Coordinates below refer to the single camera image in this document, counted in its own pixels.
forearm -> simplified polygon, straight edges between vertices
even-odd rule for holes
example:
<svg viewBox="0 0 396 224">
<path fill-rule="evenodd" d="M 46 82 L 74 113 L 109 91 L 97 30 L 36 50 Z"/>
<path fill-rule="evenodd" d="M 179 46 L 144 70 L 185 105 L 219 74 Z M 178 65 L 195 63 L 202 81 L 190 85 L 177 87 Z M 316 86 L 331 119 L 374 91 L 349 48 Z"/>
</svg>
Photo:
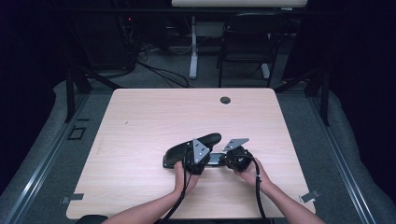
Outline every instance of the forearm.
<svg viewBox="0 0 396 224">
<path fill-rule="evenodd" d="M 106 220 L 104 224 L 154 223 L 175 205 L 179 197 L 180 194 L 173 191 L 157 200 L 143 203 L 120 212 Z"/>
<path fill-rule="evenodd" d="M 265 189 L 261 185 L 261 191 L 274 202 L 290 224 L 324 223 L 314 213 L 289 197 L 277 185 L 271 183 L 266 185 Z"/>
</svg>

person's left hand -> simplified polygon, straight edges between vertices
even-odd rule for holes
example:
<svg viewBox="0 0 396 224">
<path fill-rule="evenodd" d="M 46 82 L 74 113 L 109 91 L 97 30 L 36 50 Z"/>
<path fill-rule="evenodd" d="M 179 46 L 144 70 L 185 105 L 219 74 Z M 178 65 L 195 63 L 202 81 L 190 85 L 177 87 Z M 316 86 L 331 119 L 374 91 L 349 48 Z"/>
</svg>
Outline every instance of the person's left hand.
<svg viewBox="0 0 396 224">
<path fill-rule="evenodd" d="M 183 191 L 184 186 L 184 168 L 181 161 L 178 161 L 175 166 L 175 192 L 179 194 Z M 189 181 L 190 173 L 186 172 L 186 181 Z M 195 188 L 198 183 L 199 175 L 191 175 L 190 183 L 186 189 L 186 196 Z"/>
</svg>

wooden tabletop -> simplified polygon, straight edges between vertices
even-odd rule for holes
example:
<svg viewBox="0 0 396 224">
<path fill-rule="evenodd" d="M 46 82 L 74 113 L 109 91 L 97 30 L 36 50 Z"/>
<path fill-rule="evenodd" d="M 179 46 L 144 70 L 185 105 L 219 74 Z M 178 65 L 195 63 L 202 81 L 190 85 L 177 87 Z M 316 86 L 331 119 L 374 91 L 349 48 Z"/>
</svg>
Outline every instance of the wooden tabletop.
<svg viewBox="0 0 396 224">
<path fill-rule="evenodd" d="M 221 97 L 229 97 L 227 105 Z M 172 191 L 174 170 L 163 168 L 170 147 L 220 133 L 212 152 L 233 138 L 258 158 L 292 199 L 308 193 L 288 128 L 271 89 L 121 89 L 109 102 L 72 201 L 69 218 L 112 216 Z M 267 217 L 283 217 L 262 194 Z M 313 203 L 304 203 L 315 212 Z M 172 218 L 261 217 L 254 188 L 226 167 L 208 167 Z"/>
<path fill-rule="evenodd" d="M 305 7 L 307 0 L 172 0 L 173 7 Z"/>
</svg>

dark background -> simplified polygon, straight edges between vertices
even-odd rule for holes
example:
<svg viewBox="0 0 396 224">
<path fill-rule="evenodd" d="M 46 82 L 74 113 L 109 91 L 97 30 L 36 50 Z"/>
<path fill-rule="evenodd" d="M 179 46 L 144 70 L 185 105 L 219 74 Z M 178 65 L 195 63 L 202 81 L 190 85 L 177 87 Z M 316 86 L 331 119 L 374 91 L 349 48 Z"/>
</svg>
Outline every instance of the dark background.
<svg viewBox="0 0 396 224">
<path fill-rule="evenodd" d="M 91 1 L 57 4 L 81 7 L 84 2 Z M 105 0 L 95 4 L 101 2 L 103 6 L 114 4 Z M 133 69 L 128 66 L 135 46 L 125 44 L 120 18 L 108 21 L 106 16 L 80 15 L 65 23 L 62 16 L 37 10 L 41 4 L 35 0 L 0 3 L 1 192 L 47 120 L 55 100 L 52 88 L 65 79 L 71 64 Z M 129 7 L 162 7 L 151 4 L 130 1 Z M 168 1 L 161 4 L 169 6 Z M 331 90 L 340 98 L 361 160 L 375 183 L 396 202 L 394 9 L 391 1 L 309 1 L 308 10 L 347 12 L 348 16 L 302 20 L 284 78 L 300 76 L 327 62 Z M 143 32 L 146 38 L 166 49 L 164 33 L 156 32 L 163 30 L 161 16 L 136 17 L 135 22 L 139 19 L 136 26 L 147 29 Z M 107 35 L 96 33 L 101 29 L 108 30 Z"/>
</svg>

chair backrest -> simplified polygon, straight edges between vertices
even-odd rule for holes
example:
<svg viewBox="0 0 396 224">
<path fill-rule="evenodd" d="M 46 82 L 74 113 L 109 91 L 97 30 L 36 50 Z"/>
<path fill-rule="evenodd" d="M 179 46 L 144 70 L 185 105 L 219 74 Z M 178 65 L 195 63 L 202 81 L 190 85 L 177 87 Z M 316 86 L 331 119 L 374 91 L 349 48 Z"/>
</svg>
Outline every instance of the chair backrest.
<svg viewBox="0 0 396 224">
<path fill-rule="evenodd" d="M 223 33 L 284 34 L 288 24 L 279 14 L 239 13 L 227 20 Z"/>
</svg>

